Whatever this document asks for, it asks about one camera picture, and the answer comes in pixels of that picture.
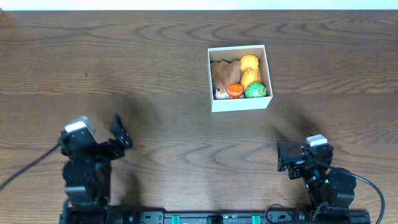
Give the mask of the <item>white cardboard box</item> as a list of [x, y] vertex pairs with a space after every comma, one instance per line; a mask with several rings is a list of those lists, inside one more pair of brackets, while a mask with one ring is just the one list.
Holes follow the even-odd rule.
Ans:
[[[269, 66], [267, 61], [266, 49], [264, 45], [244, 45], [237, 47], [217, 47], [209, 48], [208, 54], [208, 76], [211, 94], [211, 111], [225, 112], [225, 111], [242, 111], [242, 110], [257, 110], [266, 109], [273, 97], [271, 78], [269, 73]], [[259, 75], [261, 83], [267, 88], [267, 96], [262, 98], [246, 98], [245, 90], [243, 91], [244, 98], [216, 100], [214, 93], [217, 90], [213, 79], [211, 77], [211, 63], [212, 62], [228, 62], [240, 61], [245, 55], [255, 55], [259, 59]]]

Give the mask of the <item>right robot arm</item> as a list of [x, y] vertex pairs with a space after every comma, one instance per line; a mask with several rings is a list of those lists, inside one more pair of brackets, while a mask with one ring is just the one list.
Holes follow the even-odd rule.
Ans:
[[289, 179], [303, 179], [312, 207], [319, 210], [347, 210], [354, 200], [356, 179], [345, 169], [332, 169], [334, 147], [327, 142], [307, 141], [297, 157], [277, 143], [278, 171], [287, 170]]

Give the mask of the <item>brown plush toy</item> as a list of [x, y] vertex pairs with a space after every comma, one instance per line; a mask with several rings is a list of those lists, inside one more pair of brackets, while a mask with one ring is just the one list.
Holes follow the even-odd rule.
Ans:
[[229, 84], [238, 83], [241, 78], [241, 62], [212, 62], [211, 77], [217, 89], [226, 89]]

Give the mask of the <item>green patterned ball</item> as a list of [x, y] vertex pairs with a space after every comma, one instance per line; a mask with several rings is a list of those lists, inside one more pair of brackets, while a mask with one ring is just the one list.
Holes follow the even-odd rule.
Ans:
[[244, 92], [246, 98], [262, 98], [267, 96], [267, 88], [260, 82], [249, 84]]

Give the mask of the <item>orange round toy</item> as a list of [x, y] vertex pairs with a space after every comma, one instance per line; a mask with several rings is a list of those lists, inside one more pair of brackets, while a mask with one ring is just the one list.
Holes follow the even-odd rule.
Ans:
[[231, 83], [227, 86], [227, 94], [231, 99], [244, 98], [243, 91], [244, 88], [240, 83]]

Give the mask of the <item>yellow rubber dinosaur toy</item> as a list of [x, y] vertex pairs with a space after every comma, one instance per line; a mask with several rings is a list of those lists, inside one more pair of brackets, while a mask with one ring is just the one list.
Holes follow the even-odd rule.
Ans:
[[243, 76], [241, 78], [241, 85], [244, 90], [254, 82], [262, 82], [259, 75], [259, 59], [255, 55], [245, 55], [240, 59]]

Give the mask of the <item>white pink duck toy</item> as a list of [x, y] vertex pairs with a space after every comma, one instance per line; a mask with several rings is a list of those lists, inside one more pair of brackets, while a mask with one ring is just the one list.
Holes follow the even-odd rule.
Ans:
[[228, 100], [228, 92], [224, 89], [217, 89], [214, 93], [214, 99], [216, 100]]

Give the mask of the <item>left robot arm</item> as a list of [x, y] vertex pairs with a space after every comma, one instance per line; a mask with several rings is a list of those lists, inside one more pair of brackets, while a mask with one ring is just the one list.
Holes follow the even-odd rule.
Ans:
[[60, 133], [61, 153], [68, 157], [62, 172], [65, 193], [74, 208], [103, 208], [110, 202], [111, 161], [124, 157], [132, 139], [118, 114], [109, 130], [113, 139], [96, 142], [90, 120], [82, 116]]

